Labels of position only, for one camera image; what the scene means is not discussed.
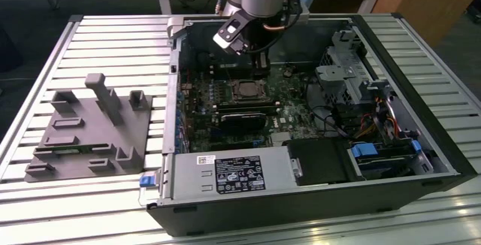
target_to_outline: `motherboard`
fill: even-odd
[[[187,72],[183,93],[191,152],[281,146],[319,137],[303,99],[307,76],[290,64],[265,79],[238,79],[235,64]]]

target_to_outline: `barcode sticker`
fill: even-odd
[[[214,164],[215,156],[197,156],[197,164]]]

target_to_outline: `sticker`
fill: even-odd
[[[219,194],[265,190],[266,182],[263,180],[261,157],[217,159],[215,187]]]
[[[197,164],[214,164],[215,156],[197,156]]]

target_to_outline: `blue latch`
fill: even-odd
[[[361,156],[374,156],[378,155],[378,152],[376,150],[374,144],[365,143],[365,144],[357,144],[353,148],[353,155],[356,158]]]
[[[140,187],[154,187],[155,186],[155,176],[143,176],[140,178]]]
[[[420,153],[422,151],[422,147],[421,147],[418,140],[413,140],[412,145],[413,145],[416,153]]]

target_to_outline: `slotted metal table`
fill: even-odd
[[[162,165],[166,117],[166,15],[72,17],[0,144],[0,244],[474,244],[481,242],[481,178],[421,198],[397,211],[174,238],[139,205],[139,175],[25,183],[55,90],[84,88],[104,73],[119,96],[154,96],[146,170]],[[394,61],[477,171],[481,105],[404,19],[364,15]],[[382,72],[373,58],[374,70]]]

